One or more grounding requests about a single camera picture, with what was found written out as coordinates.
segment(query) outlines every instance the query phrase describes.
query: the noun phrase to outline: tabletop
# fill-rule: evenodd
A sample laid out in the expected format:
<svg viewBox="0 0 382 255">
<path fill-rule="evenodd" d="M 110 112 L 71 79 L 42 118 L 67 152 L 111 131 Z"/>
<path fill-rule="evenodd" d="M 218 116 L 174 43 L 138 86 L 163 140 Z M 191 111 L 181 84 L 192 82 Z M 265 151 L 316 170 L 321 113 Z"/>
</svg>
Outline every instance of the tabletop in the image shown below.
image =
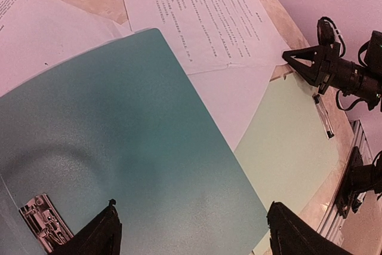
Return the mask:
<svg viewBox="0 0 382 255">
<path fill-rule="evenodd" d="M 114 20 L 122 24 L 128 20 L 124 0 L 62 0 L 87 12 L 98 14 L 105 18 Z M 293 22 L 287 11 L 278 0 L 260 0 L 269 17 L 272 19 L 279 33 L 291 49 L 301 49 L 309 46 L 303 34 Z M 280 78 L 292 70 L 289 66 L 278 66 L 273 73 L 272 79 Z M 347 117 L 343 111 L 337 109 L 335 105 L 335 91 L 330 88 L 323 96 L 329 118 L 332 122 L 335 140 L 338 149 L 339 161 L 333 168 L 328 178 L 317 190 L 303 211 L 298 214 L 313 229 L 317 229 L 324 217 L 325 211 L 332 202 L 333 196 L 338 188 L 338 183 L 343 175 L 350 147 L 353 139 L 353 132 Z"/>
</svg>

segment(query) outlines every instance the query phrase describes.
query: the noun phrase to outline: white wall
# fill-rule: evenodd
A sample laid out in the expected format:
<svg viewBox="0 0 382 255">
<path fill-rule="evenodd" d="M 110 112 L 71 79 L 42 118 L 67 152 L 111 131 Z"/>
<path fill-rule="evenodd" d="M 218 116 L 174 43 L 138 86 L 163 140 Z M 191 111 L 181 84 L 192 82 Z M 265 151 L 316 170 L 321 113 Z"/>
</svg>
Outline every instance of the white wall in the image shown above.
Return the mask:
<svg viewBox="0 0 382 255">
<path fill-rule="evenodd" d="M 345 59 L 357 63 L 359 47 L 370 39 L 373 30 L 382 31 L 382 0 L 280 0 L 311 45 L 317 45 L 316 24 L 322 16 L 332 18 L 346 42 Z M 352 102 L 345 98 L 344 105 Z M 351 111 L 349 119 L 360 118 L 373 154 L 382 149 L 382 113 L 371 113 L 366 104 Z"/>
</svg>

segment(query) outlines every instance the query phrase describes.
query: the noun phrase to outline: black cable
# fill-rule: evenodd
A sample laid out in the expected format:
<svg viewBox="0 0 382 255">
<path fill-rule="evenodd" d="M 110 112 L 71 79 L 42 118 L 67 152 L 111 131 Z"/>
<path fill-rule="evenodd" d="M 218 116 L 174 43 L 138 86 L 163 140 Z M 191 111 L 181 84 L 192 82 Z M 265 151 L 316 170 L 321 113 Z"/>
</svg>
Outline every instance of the black cable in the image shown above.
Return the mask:
<svg viewBox="0 0 382 255">
<path fill-rule="evenodd" d="M 363 66 L 363 67 L 365 67 L 365 68 L 367 68 L 368 65 L 367 65 L 364 61 L 362 61 L 362 59 L 361 59 L 361 54 L 362 54 L 363 52 L 365 52 L 365 51 L 368 49 L 368 47 L 369 47 L 369 42 L 370 42 L 370 41 L 364 43 L 364 44 L 360 47 L 360 49 L 359 49 L 359 51 L 358 51 L 358 62 L 359 62 L 359 64 L 360 64 L 361 66 Z"/>
<path fill-rule="evenodd" d="M 339 108 L 340 110 L 344 110 L 345 112 L 347 111 L 350 111 L 351 109 L 353 109 L 356 104 L 360 103 L 360 102 L 365 102 L 365 100 L 363 99 L 357 99 L 355 100 L 353 103 L 350 104 L 349 107 L 347 107 L 346 109 L 344 109 L 342 106 L 341 106 L 341 103 L 340 103 L 340 91 L 341 90 L 338 90 L 336 95 L 335 95 L 335 102 L 337 104 L 337 108 Z"/>
<path fill-rule="evenodd" d="M 323 17 L 321 17 L 321 19 L 322 19 L 322 20 L 325 20 L 325 21 L 327 21 L 327 22 L 329 22 L 329 23 L 331 23 L 331 24 L 333 25 L 334 32 L 335 32 L 335 34 L 337 34 L 337 37 L 338 37 L 338 39 L 340 40 L 341 45 L 342 45 L 342 53 L 341 53 L 341 55 L 340 55 L 340 58 L 341 58 L 341 57 L 344 57 L 344 56 L 345 56 L 345 53 L 346 53 L 346 45 L 345 45 L 345 41 L 344 41 L 344 39 L 342 38 L 340 31 L 337 29 L 337 26 L 335 25 L 334 21 L 331 20 L 331 19 L 330 19 L 329 17 L 327 17 L 327 16 L 323 16 Z"/>
<path fill-rule="evenodd" d="M 377 161 L 377 158 L 378 158 L 381 154 L 382 154 L 382 150 L 381 150 L 379 153 L 377 153 L 377 155 L 375 156 L 375 158 L 374 158 L 373 161 L 372 161 L 372 165 L 375 164 L 375 162 Z"/>
</svg>

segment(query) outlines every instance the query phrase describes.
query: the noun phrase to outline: teal plastic folder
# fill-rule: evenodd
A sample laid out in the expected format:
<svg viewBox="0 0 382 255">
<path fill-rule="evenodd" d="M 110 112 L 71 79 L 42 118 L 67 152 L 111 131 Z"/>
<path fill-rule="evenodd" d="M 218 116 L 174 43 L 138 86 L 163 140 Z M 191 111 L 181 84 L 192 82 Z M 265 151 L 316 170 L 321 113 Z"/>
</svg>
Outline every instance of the teal plastic folder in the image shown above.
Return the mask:
<svg viewBox="0 0 382 255">
<path fill-rule="evenodd" d="M 44 254 L 17 212 L 47 193 L 73 233 L 111 198 L 121 254 L 248 255 L 266 210 L 156 29 L 0 98 L 2 254 Z"/>
</svg>

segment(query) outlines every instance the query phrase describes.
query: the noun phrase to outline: marble surface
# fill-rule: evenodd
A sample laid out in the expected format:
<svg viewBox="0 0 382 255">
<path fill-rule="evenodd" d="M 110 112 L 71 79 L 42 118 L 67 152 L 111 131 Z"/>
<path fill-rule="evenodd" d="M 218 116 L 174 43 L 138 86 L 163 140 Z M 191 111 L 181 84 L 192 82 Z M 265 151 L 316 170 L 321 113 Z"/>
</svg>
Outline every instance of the marble surface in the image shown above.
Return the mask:
<svg viewBox="0 0 382 255">
<path fill-rule="evenodd" d="M 120 24 L 128 20 L 128 15 L 123 0 L 62 0 L 72 4 L 85 11 L 98 14 L 100 16 L 114 20 Z M 267 10 L 270 18 L 275 24 L 277 30 L 282 35 L 291 49 L 299 49 L 308 46 L 308 43 L 302 35 L 299 28 L 292 21 L 284 7 L 278 0 L 260 0 Z M 276 79 L 291 73 L 289 66 L 278 66 L 275 69 L 272 79 Z M 311 227 L 317 228 L 320 224 L 326 209 L 330 205 L 338 183 L 347 161 L 352 144 L 353 132 L 347 121 L 344 112 L 337 109 L 335 105 L 335 91 L 329 89 L 323 97 L 326 109 L 328 110 L 330 120 L 335 134 L 335 141 L 338 148 L 338 164 L 332 170 L 331 174 L 306 205 L 299 216 L 305 220 Z"/>
</svg>

